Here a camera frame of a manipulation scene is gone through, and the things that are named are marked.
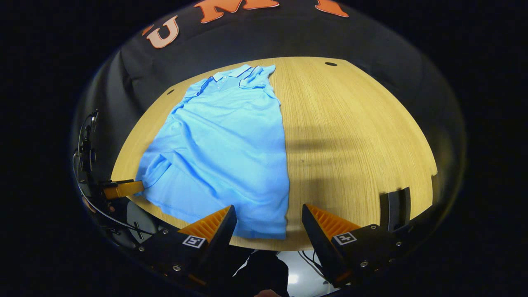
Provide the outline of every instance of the black backdrop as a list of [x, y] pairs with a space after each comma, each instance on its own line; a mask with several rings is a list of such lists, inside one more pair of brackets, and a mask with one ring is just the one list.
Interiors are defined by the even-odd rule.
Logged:
[[[8, 10], [12, 28], [6, 32], [3, 83], [16, 92], [6, 93], [12, 105], [4, 108], [11, 115], [4, 132], [14, 141], [3, 145], [4, 161], [8, 173], [21, 173], [16, 180], [21, 185], [7, 192], [19, 197], [6, 198], [19, 202], [6, 208], [5, 216], [14, 217], [4, 225], [4, 244], [17, 263], [5, 268], [13, 278], [8, 295], [182, 295], [100, 238], [71, 198], [68, 160], [73, 111], [86, 83], [128, 38], [180, 3], [33, 3]], [[522, 186], [514, 171], [523, 157], [522, 133], [511, 134], [525, 130], [515, 110], [526, 109], [526, 103], [512, 92], [525, 76], [520, 18], [525, 7], [475, 1], [350, 5], [401, 34], [438, 66], [460, 100], [469, 137], [469, 170], [451, 214], [404, 273], [361, 293], [511, 294], [521, 281], [516, 270], [521, 261], [505, 250], [519, 238], [525, 243], [522, 224], [504, 222], [516, 218], [508, 203], [521, 203], [513, 189]], [[13, 177], [6, 181], [11, 184]], [[21, 239], [23, 248], [10, 248], [12, 239]]]
[[100, 129], [93, 144], [102, 162], [94, 165], [94, 175], [109, 179], [126, 137], [169, 86], [244, 61], [331, 57], [353, 63], [391, 91], [423, 130], [438, 163], [446, 163], [446, 158], [433, 141], [440, 132], [433, 130], [445, 130], [455, 164], [446, 188], [454, 190], [465, 151], [465, 129], [455, 96], [426, 55], [368, 16], [342, 8], [349, 18], [322, 13], [310, 1], [289, 0], [278, 8], [225, 13], [206, 24], [199, 23], [202, 12], [192, 5], [167, 11], [152, 25], [167, 36], [162, 25], [177, 15], [179, 34], [170, 45], [156, 49], [138, 30], [89, 82], [74, 114], [70, 151], [77, 147], [82, 120], [98, 108]]

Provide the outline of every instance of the light blue polo shirt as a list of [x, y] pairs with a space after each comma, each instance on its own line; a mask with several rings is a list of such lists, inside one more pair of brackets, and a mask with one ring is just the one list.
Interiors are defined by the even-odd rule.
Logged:
[[147, 200], [187, 222], [234, 205], [234, 235], [285, 239], [289, 180], [274, 70], [243, 65], [189, 87], [140, 161]]

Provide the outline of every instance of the cable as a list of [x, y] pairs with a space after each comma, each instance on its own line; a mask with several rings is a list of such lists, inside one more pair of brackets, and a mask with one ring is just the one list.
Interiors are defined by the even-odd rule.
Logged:
[[308, 257], [308, 256], [304, 253], [304, 251], [303, 251], [303, 255], [304, 255], [308, 260], [310, 260], [312, 263], [314, 263], [315, 266], [318, 266], [318, 265], [319, 265], [319, 264], [318, 264], [317, 262], [315, 262], [315, 260], [314, 260], [314, 257], [315, 257], [315, 250], [314, 250], [314, 254], [312, 255], [312, 258], [311, 258], [311, 259], [310, 259], [310, 257]]
[[75, 168], [75, 157], [76, 157], [76, 156], [79, 156], [79, 155], [78, 155], [77, 153], [74, 153], [74, 154], [73, 154], [73, 163], [74, 163], [74, 164], [73, 164], [73, 174], [75, 175], [75, 180], [77, 181], [77, 187], [79, 188], [79, 191], [81, 191], [81, 194], [82, 194], [83, 197], [86, 199], [86, 201], [88, 202], [88, 204], [90, 204], [90, 205], [91, 205], [96, 211], [98, 211], [99, 213], [101, 213], [103, 216], [109, 218], [110, 220], [112, 220], [112, 221], [114, 221], [114, 222], [116, 222], [116, 223], [118, 223], [118, 224], [120, 224], [120, 225], [123, 225], [123, 226], [125, 226], [125, 227], [127, 227], [127, 228], [129, 228], [129, 229], [135, 230], [135, 231], [137, 231], [137, 232], [142, 232], [142, 233], [145, 233], [145, 234], [154, 235], [153, 233], [150, 233], [150, 232], [147, 232], [147, 231], [143, 231], [143, 230], [141, 230], [141, 229], [139, 229], [139, 228], [136, 228], [136, 227], [134, 227], [134, 226], [132, 226], [132, 225], [129, 225], [129, 224], [127, 224], [127, 223], [123, 223], [123, 222], [121, 222], [121, 221], [118, 221], [118, 220], [114, 219], [113, 217], [107, 215], [106, 213], [102, 212], [102, 211], [101, 211], [99, 208], [97, 208], [95, 205], [93, 205], [93, 203], [88, 199], [88, 197], [86, 196], [86, 194], [85, 194], [84, 191], [82, 190], [81, 185], [79, 184], [79, 178], [78, 178], [77, 171], [76, 171], [76, 168]]
[[324, 280], [326, 280], [328, 282], [328, 280], [321, 274], [321, 272], [319, 272], [319, 270], [315, 267], [313, 267], [310, 262], [308, 262], [308, 260], [310, 260], [309, 258], [306, 259], [305, 257], [303, 257], [299, 251], [297, 251], [297, 253], [299, 254], [299, 256], [301, 258], [303, 258], [304, 262], [306, 262], [306, 264], [310, 265], [310, 267], [315, 271], [315, 273], [317, 273], [320, 277], [322, 277]]

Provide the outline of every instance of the wooden table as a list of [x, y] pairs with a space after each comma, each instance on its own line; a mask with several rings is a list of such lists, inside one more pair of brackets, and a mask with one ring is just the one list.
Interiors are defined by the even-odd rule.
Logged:
[[[417, 123], [381, 84], [345, 60], [285, 57], [214, 69], [168, 88], [128, 135], [112, 180], [134, 179], [141, 156], [187, 88], [219, 71], [275, 65], [270, 83], [281, 101], [290, 179], [286, 239], [233, 236], [231, 245], [312, 249], [301, 223], [310, 203], [357, 225], [380, 223], [380, 193], [410, 187], [411, 219], [432, 203], [433, 154]], [[144, 197], [129, 196], [152, 215], [183, 228]]]

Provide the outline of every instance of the polo shirt collar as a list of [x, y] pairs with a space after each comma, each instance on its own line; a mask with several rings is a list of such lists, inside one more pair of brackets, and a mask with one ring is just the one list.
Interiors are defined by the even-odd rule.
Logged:
[[217, 72], [215, 75], [213, 75], [213, 79], [214, 79], [214, 81], [219, 81], [224, 76], [239, 77], [242, 73], [244, 73], [249, 68], [251, 68], [251, 66], [249, 66], [247, 64], [244, 64], [244, 65], [242, 65], [242, 66], [240, 66], [240, 67], [238, 67], [236, 69], [233, 69], [233, 70]]

